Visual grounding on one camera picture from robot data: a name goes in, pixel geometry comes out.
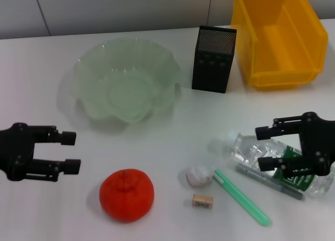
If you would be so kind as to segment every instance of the pen holder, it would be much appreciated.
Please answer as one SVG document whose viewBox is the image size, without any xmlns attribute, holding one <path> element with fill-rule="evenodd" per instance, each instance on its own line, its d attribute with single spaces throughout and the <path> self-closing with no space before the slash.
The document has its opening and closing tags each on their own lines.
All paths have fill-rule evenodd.
<svg viewBox="0 0 335 241">
<path fill-rule="evenodd" d="M 200 26 L 192 89 L 225 93 L 235 52 L 236 29 Z"/>
</svg>

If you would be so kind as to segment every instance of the orange fruit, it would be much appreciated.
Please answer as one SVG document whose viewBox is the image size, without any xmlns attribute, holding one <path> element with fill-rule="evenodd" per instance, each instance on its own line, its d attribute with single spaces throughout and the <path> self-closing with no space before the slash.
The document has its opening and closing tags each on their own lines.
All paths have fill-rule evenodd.
<svg viewBox="0 0 335 241">
<path fill-rule="evenodd" d="M 144 172 L 123 169 L 111 174 L 100 187 L 104 211 L 121 222 L 133 222 L 147 214 L 154 198 L 153 184 Z"/>
</svg>

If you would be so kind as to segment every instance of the yellow storage bin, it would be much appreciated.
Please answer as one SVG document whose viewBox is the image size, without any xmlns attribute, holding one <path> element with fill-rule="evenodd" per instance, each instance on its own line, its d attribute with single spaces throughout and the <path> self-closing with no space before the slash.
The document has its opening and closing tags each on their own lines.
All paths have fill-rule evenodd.
<svg viewBox="0 0 335 241">
<path fill-rule="evenodd" d="M 289 88 L 322 72 L 328 35 L 308 0 L 235 0 L 231 26 L 250 86 Z"/>
</svg>

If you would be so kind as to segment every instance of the table surface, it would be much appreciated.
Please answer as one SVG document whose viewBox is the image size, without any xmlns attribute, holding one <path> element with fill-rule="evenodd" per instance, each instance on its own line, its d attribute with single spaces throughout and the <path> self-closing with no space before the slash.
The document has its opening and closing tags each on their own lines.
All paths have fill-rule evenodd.
<svg viewBox="0 0 335 241">
<path fill-rule="evenodd" d="M 260 226 L 221 187 L 191 188 L 185 168 L 213 165 L 230 130 L 254 134 L 273 118 L 315 111 L 335 120 L 335 20 L 323 20 L 329 34 L 323 73 L 304 87 L 258 92 L 245 87 L 237 57 L 226 94 L 190 89 L 198 28 L 0 41 L 0 128 L 14 122 L 56 125 L 76 131 L 75 146 L 39 144 L 35 158 L 80 158 L 78 176 L 59 181 L 10 182 L 0 173 L 0 239 L 59 240 L 333 240 L 335 191 L 326 198 L 290 198 L 227 168 L 223 171 L 272 220 Z M 92 122 L 69 87 L 75 61 L 98 43 L 119 37 L 150 39 L 170 49 L 185 73 L 173 108 L 138 124 Z M 299 147 L 297 136 L 283 142 Z M 154 184 L 151 211 L 130 224 L 110 219 L 98 190 L 113 172 L 136 168 Z M 191 207 L 194 193 L 212 195 L 212 210 Z"/>
</svg>

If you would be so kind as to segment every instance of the cork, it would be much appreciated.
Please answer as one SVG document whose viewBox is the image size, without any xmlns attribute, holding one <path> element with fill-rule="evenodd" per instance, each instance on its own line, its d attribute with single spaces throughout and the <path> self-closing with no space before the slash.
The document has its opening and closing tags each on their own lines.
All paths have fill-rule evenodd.
<svg viewBox="0 0 335 241">
<path fill-rule="evenodd" d="M 213 197 L 200 196 L 200 195 L 194 194 L 192 206 L 211 209 L 213 207 Z"/>
</svg>

